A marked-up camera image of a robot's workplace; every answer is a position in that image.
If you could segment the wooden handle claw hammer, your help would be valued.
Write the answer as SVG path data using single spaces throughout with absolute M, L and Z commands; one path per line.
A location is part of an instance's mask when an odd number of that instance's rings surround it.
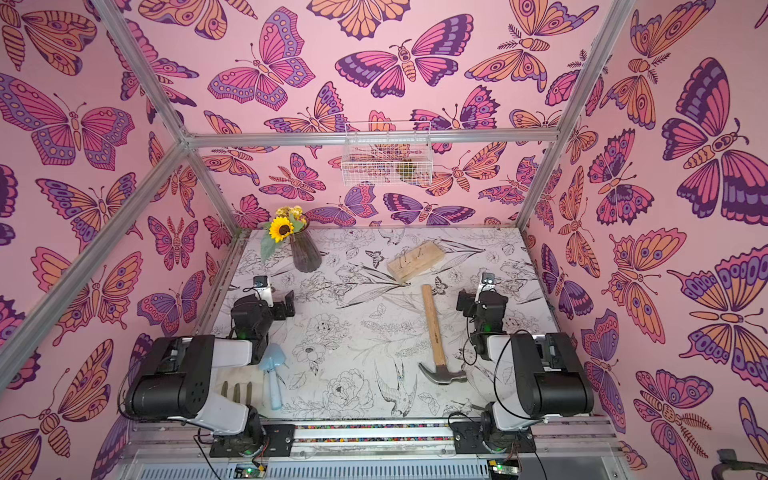
M 421 286 L 421 294 L 434 367 L 430 368 L 429 366 L 420 363 L 419 368 L 424 376 L 434 384 L 447 386 L 452 383 L 464 383 L 467 381 L 467 376 L 463 370 L 459 369 L 457 371 L 451 371 L 448 368 L 432 287 L 423 284 Z

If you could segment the wooden block with nails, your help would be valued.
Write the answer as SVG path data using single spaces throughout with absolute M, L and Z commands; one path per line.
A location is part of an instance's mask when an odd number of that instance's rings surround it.
M 445 258 L 445 252 L 434 242 L 426 241 L 389 261 L 388 273 L 400 284 L 431 269 Z

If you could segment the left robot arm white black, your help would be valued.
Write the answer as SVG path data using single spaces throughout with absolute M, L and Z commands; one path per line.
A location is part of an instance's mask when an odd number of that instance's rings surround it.
M 282 407 L 276 369 L 285 355 L 269 339 L 275 321 L 296 314 L 294 292 L 269 302 L 257 294 L 238 299 L 230 315 L 230 338 L 215 335 L 157 340 L 136 368 L 121 414 L 135 422 L 177 421 L 209 431 L 211 455 L 253 457 L 273 445 L 256 407 L 214 391 L 214 373 L 222 368 L 256 366 L 268 375 L 271 408 Z

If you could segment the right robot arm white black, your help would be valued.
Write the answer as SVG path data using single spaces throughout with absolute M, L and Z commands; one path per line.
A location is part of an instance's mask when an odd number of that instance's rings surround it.
M 493 398 L 476 418 L 449 416 L 458 454 L 534 453 L 532 427 L 555 417 L 590 413 L 594 395 L 569 337 L 504 330 L 508 298 L 493 289 L 458 293 L 474 363 L 490 368 Z

